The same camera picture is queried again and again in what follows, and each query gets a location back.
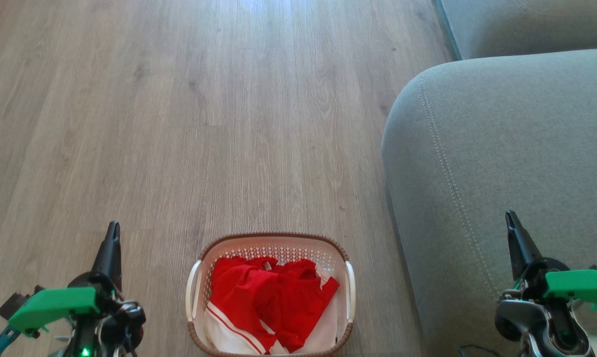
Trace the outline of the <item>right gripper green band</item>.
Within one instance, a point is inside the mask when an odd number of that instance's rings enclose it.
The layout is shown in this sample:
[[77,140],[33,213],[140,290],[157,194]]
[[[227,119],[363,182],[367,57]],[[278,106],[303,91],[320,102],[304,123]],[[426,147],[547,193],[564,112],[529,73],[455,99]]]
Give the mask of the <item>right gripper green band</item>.
[[580,300],[597,310],[597,269],[571,270],[544,257],[512,210],[505,213],[512,279],[519,299],[548,305]]

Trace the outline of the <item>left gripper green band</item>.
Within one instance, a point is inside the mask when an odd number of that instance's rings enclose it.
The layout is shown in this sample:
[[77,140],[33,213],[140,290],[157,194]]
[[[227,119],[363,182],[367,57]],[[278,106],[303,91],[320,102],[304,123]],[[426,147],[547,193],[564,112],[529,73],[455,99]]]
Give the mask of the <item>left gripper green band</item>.
[[117,309],[122,292],[121,226],[111,221],[91,272],[74,278],[65,289],[40,289],[8,319],[18,332],[33,336],[47,324],[66,318],[99,321]]

